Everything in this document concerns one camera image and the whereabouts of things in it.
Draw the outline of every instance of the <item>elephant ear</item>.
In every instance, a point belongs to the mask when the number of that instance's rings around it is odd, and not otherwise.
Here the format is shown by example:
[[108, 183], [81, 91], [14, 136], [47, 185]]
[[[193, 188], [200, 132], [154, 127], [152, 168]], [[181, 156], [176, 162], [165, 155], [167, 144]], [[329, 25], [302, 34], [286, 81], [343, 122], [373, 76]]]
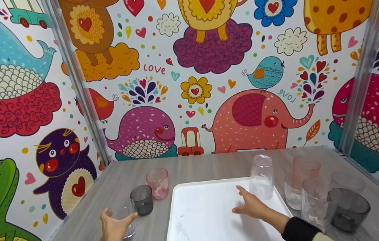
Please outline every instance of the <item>elephant ear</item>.
[[239, 97], [232, 106], [232, 116], [235, 121], [245, 127], [255, 127], [262, 124], [262, 107], [265, 96], [251, 93]]

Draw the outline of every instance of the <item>cartoon eye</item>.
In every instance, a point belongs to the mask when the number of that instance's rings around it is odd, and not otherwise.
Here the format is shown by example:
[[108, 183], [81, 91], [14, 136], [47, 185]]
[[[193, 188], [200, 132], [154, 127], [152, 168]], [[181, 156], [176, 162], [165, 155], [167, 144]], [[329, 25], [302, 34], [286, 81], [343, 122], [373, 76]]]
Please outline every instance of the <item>cartoon eye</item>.
[[55, 150], [51, 150], [50, 151], [50, 157], [51, 158], [55, 157], [55, 154], [56, 154]]

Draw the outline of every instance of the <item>cartoon giraffe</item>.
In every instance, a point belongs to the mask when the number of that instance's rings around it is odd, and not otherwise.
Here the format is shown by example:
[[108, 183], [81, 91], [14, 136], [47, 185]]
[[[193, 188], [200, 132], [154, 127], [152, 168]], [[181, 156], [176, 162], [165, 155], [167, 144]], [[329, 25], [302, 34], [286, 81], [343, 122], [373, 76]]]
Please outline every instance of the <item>cartoon giraffe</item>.
[[317, 50], [327, 55], [326, 37], [332, 52], [341, 51], [341, 33], [361, 25], [371, 11], [372, 0], [305, 0], [304, 23], [317, 35]]

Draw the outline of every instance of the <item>blue bird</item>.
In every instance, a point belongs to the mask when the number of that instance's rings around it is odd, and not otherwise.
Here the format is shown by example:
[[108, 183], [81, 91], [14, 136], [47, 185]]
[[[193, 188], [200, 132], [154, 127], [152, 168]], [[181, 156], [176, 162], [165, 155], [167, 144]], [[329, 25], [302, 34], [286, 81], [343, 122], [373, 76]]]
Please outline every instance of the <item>blue bird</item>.
[[275, 86], [283, 77], [284, 61], [274, 56], [269, 56], [258, 64], [256, 70], [248, 74], [247, 70], [243, 70], [242, 75], [247, 78], [252, 85], [261, 90], [267, 90]]

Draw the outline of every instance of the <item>wooden tabletop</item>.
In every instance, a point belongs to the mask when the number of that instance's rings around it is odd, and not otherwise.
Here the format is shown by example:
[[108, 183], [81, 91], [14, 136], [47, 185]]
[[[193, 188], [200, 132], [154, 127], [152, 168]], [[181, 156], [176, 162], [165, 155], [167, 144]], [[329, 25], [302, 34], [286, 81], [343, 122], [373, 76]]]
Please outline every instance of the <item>wooden tabletop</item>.
[[[284, 177], [291, 173], [292, 160], [296, 155], [318, 157], [322, 164], [320, 175], [326, 180], [330, 180], [333, 171], [347, 171], [361, 176], [367, 184], [362, 195], [371, 205], [368, 217], [354, 234], [330, 227], [327, 235], [335, 241], [379, 240], [379, 186], [327, 146], [113, 162], [67, 216], [51, 240], [101, 240], [99, 217], [102, 210], [117, 208], [117, 199], [129, 197], [136, 186], [146, 184], [145, 176], [150, 170], [162, 167], [169, 173], [170, 194], [166, 199], [154, 202], [150, 215], [138, 218], [138, 227], [131, 240], [165, 241], [174, 186], [187, 182], [248, 177], [252, 158], [257, 154], [266, 154], [273, 159], [274, 182], [283, 199]], [[293, 215], [300, 217], [299, 211], [290, 210]]]

